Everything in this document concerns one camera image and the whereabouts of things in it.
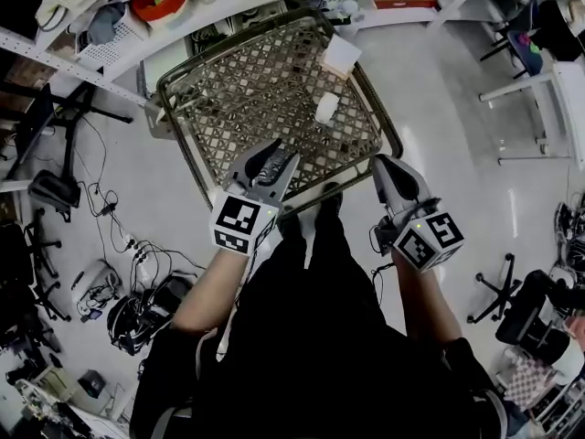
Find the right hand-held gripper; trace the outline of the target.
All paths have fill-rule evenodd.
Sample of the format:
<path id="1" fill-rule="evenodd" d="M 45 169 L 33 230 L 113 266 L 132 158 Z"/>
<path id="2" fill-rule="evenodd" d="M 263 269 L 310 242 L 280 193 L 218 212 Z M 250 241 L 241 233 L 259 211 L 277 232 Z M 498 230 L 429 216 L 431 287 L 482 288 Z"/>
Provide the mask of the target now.
<path id="1" fill-rule="evenodd" d="M 452 216 L 441 210 L 441 200 L 433 198 L 416 169 L 397 158 L 375 155 L 372 175 L 381 204 L 416 204 L 393 216 L 388 211 L 374 227 L 382 255 L 394 249 L 424 273 L 449 260 L 463 246 L 464 237 Z"/>

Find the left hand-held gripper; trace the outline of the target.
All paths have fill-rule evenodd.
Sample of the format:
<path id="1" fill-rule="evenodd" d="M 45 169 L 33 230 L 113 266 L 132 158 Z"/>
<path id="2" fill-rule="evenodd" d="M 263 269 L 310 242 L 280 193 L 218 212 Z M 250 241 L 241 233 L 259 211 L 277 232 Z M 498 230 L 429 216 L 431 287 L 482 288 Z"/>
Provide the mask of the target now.
<path id="1" fill-rule="evenodd" d="M 209 219 L 217 247 L 250 257 L 274 228 L 301 159 L 298 152 L 278 150 L 281 143 L 276 138 L 255 145 L 229 169 Z"/>

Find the small white cup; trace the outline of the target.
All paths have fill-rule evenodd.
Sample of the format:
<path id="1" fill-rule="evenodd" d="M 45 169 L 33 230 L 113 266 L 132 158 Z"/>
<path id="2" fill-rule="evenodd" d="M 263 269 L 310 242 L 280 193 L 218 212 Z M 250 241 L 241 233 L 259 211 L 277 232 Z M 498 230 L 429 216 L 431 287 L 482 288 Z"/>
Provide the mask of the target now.
<path id="1" fill-rule="evenodd" d="M 337 109 L 339 97 L 332 92 L 325 92 L 317 103 L 314 119 L 318 123 L 329 123 Z"/>

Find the person's left forearm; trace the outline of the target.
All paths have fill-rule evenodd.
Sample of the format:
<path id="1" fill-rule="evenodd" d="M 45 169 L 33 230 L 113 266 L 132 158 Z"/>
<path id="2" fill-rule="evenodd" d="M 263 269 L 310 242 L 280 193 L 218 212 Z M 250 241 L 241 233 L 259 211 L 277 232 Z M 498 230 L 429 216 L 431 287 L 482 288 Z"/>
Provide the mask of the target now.
<path id="1" fill-rule="evenodd" d="M 203 333 L 223 324 L 231 313 L 250 257 L 220 249 L 175 312 L 171 326 Z"/>

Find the white square box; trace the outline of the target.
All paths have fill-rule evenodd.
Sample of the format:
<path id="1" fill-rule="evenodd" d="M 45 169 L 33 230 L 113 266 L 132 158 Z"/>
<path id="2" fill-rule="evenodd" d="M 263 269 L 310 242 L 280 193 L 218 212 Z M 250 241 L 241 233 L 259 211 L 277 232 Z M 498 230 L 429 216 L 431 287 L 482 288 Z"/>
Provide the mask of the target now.
<path id="1" fill-rule="evenodd" d="M 338 35 L 333 35 L 319 62 L 322 68 L 341 80 L 351 75 L 362 50 Z"/>

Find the small black box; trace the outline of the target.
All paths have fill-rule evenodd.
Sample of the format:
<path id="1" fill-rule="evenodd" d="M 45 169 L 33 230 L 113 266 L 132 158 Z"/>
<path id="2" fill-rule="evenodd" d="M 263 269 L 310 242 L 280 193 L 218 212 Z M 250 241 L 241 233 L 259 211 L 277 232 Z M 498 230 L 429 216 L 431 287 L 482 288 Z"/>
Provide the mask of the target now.
<path id="1" fill-rule="evenodd" d="M 78 378 L 78 384 L 92 399 L 98 399 L 107 382 L 97 370 L 88 369 Z"/>

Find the person's left black shoe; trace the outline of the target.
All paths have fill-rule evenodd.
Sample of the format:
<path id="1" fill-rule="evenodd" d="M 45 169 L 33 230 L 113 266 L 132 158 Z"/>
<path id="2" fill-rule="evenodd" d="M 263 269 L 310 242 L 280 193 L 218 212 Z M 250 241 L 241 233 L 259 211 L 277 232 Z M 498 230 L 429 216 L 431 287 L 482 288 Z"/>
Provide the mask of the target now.
<path id="1" fill-rule="evenodd" d="M 284 241 L 303 240 L 302 224 L 296 212 L 285 209 L 278 218 L 277 228 Z"/>

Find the person's right black shoe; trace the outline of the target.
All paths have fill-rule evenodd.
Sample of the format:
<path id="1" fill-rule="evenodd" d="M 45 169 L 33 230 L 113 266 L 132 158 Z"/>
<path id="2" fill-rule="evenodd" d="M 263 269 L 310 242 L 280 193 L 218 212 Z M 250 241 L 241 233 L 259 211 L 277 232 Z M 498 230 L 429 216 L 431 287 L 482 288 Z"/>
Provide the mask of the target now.
<path id="1" fill-rule="evenodd" d="M 343 204 L 343 192 L 338 190 L 337 182 L 329 182 L 324 185 L 324 200 L 320 204 L 319 212 L 338 216 Z"/>

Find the white power strip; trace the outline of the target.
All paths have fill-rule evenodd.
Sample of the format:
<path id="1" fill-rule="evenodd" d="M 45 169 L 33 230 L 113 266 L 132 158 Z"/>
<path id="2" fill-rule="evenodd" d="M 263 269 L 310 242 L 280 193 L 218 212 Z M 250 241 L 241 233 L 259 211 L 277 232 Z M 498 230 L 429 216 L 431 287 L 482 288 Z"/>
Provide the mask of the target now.
<path id="1" fill-rule="evenodd" d="M 122 239 L 125 245 L 124 251 L 129 252 L 132 257 L 132 282 L 149 284 L 152 282 L 151 274 L 147 269 L 147 263 L 149 263 L 147 252 L 150 250 L 150 242 L 138 240 L 130 233 L 124 233 Z"/>

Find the person's black clothed body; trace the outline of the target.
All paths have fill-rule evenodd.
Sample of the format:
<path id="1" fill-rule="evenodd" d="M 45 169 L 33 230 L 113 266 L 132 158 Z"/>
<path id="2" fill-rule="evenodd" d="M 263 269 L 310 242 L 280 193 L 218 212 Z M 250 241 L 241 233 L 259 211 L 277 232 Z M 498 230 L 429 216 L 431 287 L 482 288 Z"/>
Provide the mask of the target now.
<path id="1" fill-rule="evenodd" d="M 339 215 L 281 242 L 229 318 L 154 338 L 131 439 L 503 439 L 505 409 L 464 336 L 390 327 Z"/>

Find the white artificial flowers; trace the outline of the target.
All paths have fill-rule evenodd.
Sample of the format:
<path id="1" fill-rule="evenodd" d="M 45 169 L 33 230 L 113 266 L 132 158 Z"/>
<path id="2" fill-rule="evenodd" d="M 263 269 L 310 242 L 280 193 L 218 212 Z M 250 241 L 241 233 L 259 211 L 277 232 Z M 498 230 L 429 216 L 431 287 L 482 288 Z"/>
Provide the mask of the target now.
<path id="1" fill-rule="evenodd" d="M 362 0 L 321 0 L 319 9 L 330 20 L 338 20 L 340 24 L 352 24 L 364 18 Z"/>

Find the black office chair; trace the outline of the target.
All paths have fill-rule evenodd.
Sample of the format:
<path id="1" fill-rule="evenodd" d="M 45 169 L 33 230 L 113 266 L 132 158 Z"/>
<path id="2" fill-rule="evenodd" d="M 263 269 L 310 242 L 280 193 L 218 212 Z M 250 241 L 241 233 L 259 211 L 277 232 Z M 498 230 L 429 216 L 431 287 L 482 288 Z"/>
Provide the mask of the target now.
<path id="1" fill-rule="evenodd" d="M 60 240 L 46 241 L 42 230 L 43 208 L 21 226 L 13 219 L 0 221 L 0 290 L 8 290 L 26 305 L 45 309 L 50 320 L 71 321 L 49 299 L 60 288 L 59 273 L 50 261 L 47 249 L 60 249 Z"/>
<path id="2" fill-rule="evenodd" d="M 560 361 L 569 349 L 569 333 L 558 327 L 557 320 L 541 318 L 545 303 L 555 309 L 573 309 L 573 289 L 564 279 L 553 279 L 541 270 L 530 272 L 524 280 L 514 277 L 516 256 L 505 256 L 507 273 L 502 286 L 497 287 L 482 273 L 475 281 L 495 294 L 494 301 L 477 315 L 470 314 L 466 322 L 476 325 L 486 317 L 499 324 L 495 338 L 509 346 L 519 347 L 529 356 L 549 366 Z"/>

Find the white square table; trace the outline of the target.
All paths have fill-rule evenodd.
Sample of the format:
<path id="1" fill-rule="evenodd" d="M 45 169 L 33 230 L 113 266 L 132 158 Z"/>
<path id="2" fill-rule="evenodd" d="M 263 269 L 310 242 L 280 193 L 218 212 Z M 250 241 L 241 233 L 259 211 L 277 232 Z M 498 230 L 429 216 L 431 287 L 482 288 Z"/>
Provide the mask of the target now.
<path id="1" fill-rule="evenodd" d="M 585 171 L 585 68 L 578 62 L 554 62 L 538 75 L 516 80 L 481 93 L 480 102 L 491 102 L 507 94 L 531 90 L 544 133 L 535 138 L 539 159 L 559 159 L 553 153 L 562 143 L 559 127 L 568 137 L 568 153 L 580 171 Z"/>

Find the white perforated laundry basket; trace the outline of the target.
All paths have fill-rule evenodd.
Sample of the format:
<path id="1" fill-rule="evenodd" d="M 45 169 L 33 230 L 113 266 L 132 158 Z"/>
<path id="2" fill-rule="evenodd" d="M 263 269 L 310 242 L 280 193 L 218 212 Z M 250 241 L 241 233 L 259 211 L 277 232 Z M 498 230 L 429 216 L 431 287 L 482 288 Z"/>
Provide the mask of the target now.
<path id="1" fill-rule="evenodd" d="M 104 5 L 76 36 L 76 56 L 88 69 L 107 68 L 148 37 L 148 26 L 128 3 Z"/>

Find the black tv floor stand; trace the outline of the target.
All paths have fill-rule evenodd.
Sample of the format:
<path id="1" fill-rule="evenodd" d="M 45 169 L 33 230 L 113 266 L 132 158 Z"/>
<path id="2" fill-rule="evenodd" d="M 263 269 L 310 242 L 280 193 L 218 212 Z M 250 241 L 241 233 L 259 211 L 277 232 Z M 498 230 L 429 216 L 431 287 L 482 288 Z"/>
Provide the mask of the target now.
<path id="1" fill-rule="evenodd" d="M 18 112 L 0 107 L 0 120 L 15 121 L 12 138 L 16 157 L 4 180 L 13 180 L 16 172 L 27 160 L 47 127 L 62 127 L 66 132 L 66 153 L 72 152 L 72 142 L 78 121 L 89 112 L 111 118 L 122 123 L 132 123 L 133 118 L 107 112 L 92 105 L 97 87 L 84 81 L 68 97 L 53 94 L 50 84 L 46 83 L 40 90 L 28 88 L 6 80 L 0 81 L 0 92 L 30 98 L 32 103 L 26 112 Z M 71 157 L 65 161 L 71 166 Z"/>

